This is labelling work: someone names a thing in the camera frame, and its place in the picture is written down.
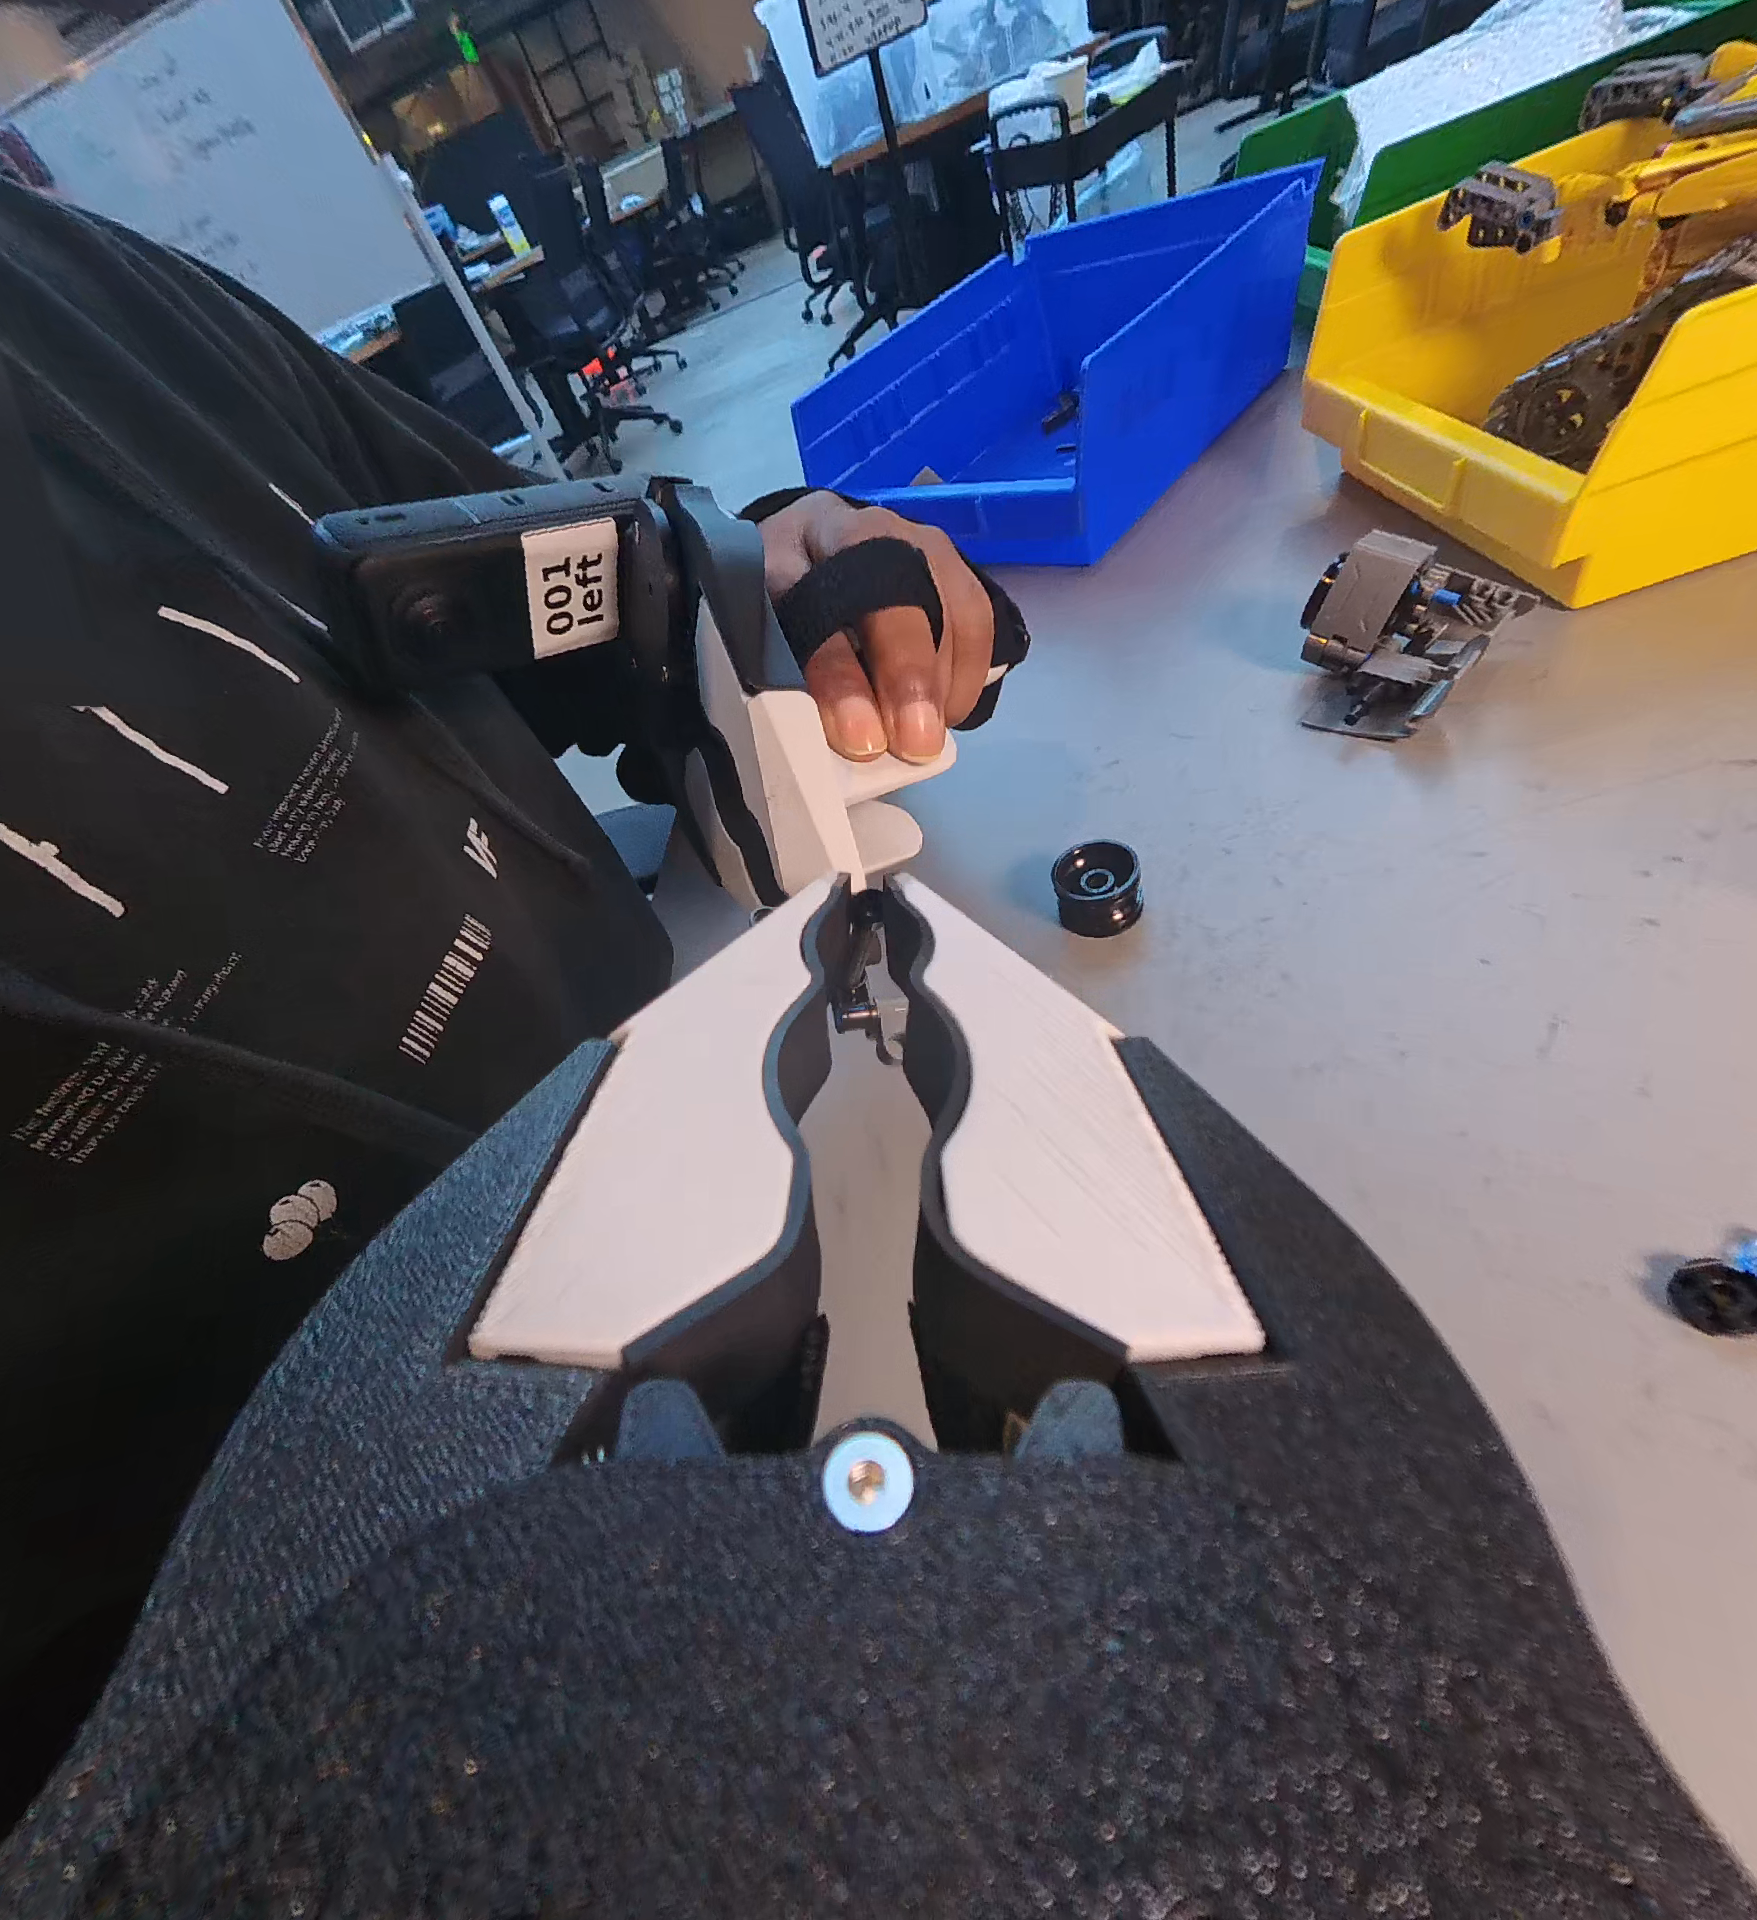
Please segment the black toy wheel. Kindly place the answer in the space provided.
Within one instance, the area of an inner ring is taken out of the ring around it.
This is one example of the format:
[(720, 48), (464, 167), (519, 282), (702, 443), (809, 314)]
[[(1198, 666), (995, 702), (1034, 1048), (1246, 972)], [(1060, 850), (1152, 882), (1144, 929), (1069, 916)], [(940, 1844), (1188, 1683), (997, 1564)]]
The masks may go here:
[(1144, 867), (1122, 841), (1094, 838), (1061, 852), (1051, 866), (1057, 923), (1082, 939), (1110, 939), (1144, 913)]

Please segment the person's black hoodie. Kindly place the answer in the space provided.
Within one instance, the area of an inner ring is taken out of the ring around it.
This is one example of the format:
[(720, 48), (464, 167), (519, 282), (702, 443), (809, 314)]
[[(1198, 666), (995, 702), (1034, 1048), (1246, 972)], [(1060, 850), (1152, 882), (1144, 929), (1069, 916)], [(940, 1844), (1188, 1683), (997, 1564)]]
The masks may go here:
[(0, 1845), (274, 1357), (672, 979), (501, 677), (380, 702), (315, 521), (523, 471), (242, 282), (0, 175), (76, 628), (0, 657)]

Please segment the black office chair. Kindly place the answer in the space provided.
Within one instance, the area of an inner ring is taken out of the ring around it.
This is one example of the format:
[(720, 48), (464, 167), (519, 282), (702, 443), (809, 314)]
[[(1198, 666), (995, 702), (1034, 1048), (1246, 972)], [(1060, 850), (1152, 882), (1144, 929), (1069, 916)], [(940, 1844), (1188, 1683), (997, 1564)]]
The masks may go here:
[(776, 199), (783, 242), (805, 288), (800, 318), (832, 323), (832, 302), (847, 296), (858, 314), (829, 348), (824, 372), (847, 364), (874, 328), (894, 328), (903, 308), (903, 250), (889, 205), (858, 178), (844, 179), (811, 152), (785, 80), (767, 71), (728, 90)]
[(541, 260), (512, 276), (497, 308), (519, 370), (544, 398), (559, 427), (564, 461), (587, 453), (595, 470), (620, 471), (617, 430), (623, 424), (681, 422), (644, 403), (616, 401), (611, 388), (629, 374), (628, 307), (585, 245), (583, 216), (564, 169), (549, 165), (530, 178), (533, 226)]

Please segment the person's left hand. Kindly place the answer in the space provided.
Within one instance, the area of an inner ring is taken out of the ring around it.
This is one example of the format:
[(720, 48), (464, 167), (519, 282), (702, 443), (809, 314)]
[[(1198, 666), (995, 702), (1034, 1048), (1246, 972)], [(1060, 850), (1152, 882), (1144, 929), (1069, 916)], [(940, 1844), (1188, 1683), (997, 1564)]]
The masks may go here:
[(940, 757), (995, 685), (998, 610), (951, 537), (835, 492), (787, 491), (753, 509), (767, 595), (780, 605), (820, 567), (870, 540), (915, 547), (940, 601), (940, 634), (917, 607), (876, 610), (824, 637), (804, 664), (829, 747), (847, 760)]

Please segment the black round toy plate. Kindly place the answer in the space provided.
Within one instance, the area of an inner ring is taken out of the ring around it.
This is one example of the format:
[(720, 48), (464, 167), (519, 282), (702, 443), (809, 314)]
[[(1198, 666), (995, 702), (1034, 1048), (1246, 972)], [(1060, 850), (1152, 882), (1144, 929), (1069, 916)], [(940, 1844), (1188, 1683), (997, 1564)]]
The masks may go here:
[(1695, 1331), (1757, 1335), (1757, 1275), (1727, 1260), (1685, 1260), (1665, 1285), (1673, 1312)]

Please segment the grey toy cab assembly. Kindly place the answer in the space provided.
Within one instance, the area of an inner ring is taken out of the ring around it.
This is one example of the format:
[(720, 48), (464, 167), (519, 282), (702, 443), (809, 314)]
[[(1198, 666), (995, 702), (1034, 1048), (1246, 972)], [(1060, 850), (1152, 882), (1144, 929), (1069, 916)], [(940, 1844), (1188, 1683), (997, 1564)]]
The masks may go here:
[(1428, 542), (1371, 531), (1312, 588), (1300, 657), (1320, 674), (1298, 721), (1312, 733), (1402, 741), (1447, 702), (1537, 593), (1447, 562)]

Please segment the yellow bin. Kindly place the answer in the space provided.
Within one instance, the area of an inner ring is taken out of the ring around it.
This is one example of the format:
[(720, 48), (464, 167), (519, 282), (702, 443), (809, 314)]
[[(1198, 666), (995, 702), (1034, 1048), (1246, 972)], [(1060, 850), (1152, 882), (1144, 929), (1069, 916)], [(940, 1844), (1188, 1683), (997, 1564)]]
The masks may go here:
[(1565, 191), (1529, 254), (1439, 230), (1440, 196), (1331, 252), (1302, 424), (1346, 473), (1570, 610), (1757, 550), (1757, 287), (1681, 318), (1584, 471), (1485, 431), (1496, 394), (1623, 317), (1654, 223)]

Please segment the blue-grey chair seat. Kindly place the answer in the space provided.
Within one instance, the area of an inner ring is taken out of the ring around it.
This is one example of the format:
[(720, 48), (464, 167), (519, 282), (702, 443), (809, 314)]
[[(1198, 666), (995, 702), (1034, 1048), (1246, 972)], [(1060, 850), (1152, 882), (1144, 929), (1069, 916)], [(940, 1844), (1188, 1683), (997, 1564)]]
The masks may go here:
[(595, 825), (626, 866), (628, 875), (649, 899), (660, 884), (675, 828), (675, 808), (656, 802), (628, 802), (593, 815)]

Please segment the blue bin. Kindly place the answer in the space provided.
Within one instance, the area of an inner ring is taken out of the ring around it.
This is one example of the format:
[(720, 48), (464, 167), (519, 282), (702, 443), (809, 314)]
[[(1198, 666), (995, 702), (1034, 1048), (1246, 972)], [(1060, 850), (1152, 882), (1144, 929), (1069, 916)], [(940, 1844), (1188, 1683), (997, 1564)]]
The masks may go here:
[[(1094, 567), (1286, 370), (1321, 165), (1043, 231), (793, 403), (805, 481), (988, 567)], [(1041, 419), (1082, 394), (1073, 451)]]

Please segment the clear plastic cover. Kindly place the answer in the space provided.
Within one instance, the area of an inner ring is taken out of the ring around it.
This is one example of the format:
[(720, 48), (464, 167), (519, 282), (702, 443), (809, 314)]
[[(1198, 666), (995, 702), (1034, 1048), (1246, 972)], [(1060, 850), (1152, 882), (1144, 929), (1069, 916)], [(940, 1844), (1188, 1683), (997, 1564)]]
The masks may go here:
[[(865, 54), (820, 71), (798, 1), (759, 1), (776, 64), (787, 77), (817, 161), (884, 145), (884, 114)], [(914, 32), (877, 50), (892, 121), (910, 132), (959, 108), (1046, 60), (1064, 60), (1094, 41), (1088, 1), (938, 1)]]

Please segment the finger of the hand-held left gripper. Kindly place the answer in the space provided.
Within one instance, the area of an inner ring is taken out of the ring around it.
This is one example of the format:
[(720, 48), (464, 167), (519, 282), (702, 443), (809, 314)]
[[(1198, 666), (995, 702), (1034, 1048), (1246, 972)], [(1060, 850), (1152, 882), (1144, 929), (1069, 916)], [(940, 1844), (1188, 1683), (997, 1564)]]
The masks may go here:
[(746, 911), (787, 902), (772, 810), (745, 683), (728, 657), (699, 662), (699, 724), (686, 751), (686, 800), (702, 862)]
[(847, 765), (828, 744), (813, 698), (767, 689), (746, 696), (742, 710), (756, 776), (746, 810), (771, 856), (772, 880), (746, 880), (740, 899), (780, 903), (834, 878), (865, 891), (865, 860), (844, 793)]

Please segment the black connector with blue pin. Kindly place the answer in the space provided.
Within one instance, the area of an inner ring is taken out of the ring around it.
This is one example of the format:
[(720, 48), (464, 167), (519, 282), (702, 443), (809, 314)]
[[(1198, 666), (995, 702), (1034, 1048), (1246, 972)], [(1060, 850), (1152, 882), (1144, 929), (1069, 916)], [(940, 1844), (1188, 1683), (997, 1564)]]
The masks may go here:
[(858, 891), (845, 910), (844, 949), (828, 969), (828, 1007), (838, 1033), (861, 1035), (884, 1050), (884, 1007), (870, 987), (870, 969), (884, 951), (881, 893)]

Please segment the grey desk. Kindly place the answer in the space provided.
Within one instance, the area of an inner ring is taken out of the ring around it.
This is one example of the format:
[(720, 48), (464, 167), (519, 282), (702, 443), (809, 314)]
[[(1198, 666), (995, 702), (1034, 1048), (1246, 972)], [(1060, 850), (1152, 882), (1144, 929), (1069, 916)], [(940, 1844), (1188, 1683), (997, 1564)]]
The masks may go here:
[[(1529, 1474), (1623, 1681), (1757, 1879), (1757, 1335), (1679, 1260), (1757, 1232), (1757, 555), (1516, 621), (1420, 736), (1305, 733), (1298, 613), (1412, 517), (1300, 374), (1089, 571), (910, 793), (914, 873), (1167, 1055), (1381, 1257)], [(1144, 911), (1057, 923), (1113, 838)]]

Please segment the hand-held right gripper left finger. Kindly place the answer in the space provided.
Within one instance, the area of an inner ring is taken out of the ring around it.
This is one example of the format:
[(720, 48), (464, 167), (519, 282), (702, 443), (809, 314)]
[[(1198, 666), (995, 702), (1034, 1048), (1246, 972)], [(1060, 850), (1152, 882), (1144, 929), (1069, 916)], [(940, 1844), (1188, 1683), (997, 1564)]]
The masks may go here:
[(828, 1323), (800, 1120), (832, 1068), (838, 882), (817, 880), (626, 1022), (469, 1329), (469, 1355), (599, 1375), (564, 1437), (611, 1441), (644, 1380), (739, 1453), (817, 1426)]

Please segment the white whiteboard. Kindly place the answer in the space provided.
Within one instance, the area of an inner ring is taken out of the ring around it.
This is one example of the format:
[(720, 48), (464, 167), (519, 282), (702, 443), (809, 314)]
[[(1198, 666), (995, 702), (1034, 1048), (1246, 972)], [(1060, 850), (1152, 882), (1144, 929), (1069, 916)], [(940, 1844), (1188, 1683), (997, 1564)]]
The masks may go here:
[(512, 379), (292, 7), (166, 4), (0, 108), (0, 152), (71, 204), (240, 281), (318, 340), (445, 292), (535, 459), (561, 467), (549, 414)]

